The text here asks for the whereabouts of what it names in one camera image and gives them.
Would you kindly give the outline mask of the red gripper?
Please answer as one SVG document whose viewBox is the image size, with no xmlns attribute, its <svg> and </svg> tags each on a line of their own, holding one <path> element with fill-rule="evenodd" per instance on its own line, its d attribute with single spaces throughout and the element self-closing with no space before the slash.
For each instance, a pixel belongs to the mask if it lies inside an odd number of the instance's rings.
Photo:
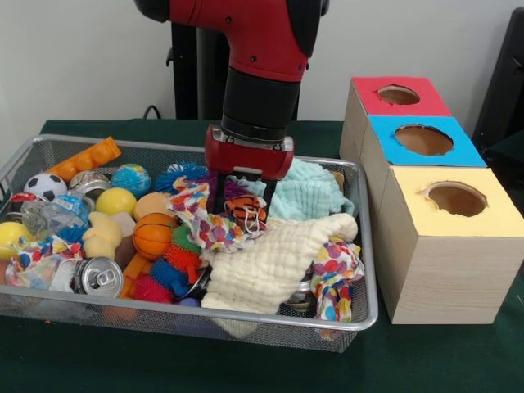
<svg viewBox="0 0 524 393">
<path fill-rule="evenodd" d="M 226 134 L 219 126 L 210 125 L 206 130 L 205 159 L 208 169 L 217 173 L 213 213 L 224 211 L 227 175 L 253 175 L 264 180 L 267 221 L 276 186 L 290 169 L 293 156 L 291 137 L 285 137 L 280 143 L 248 142 Z"/>
</svg>

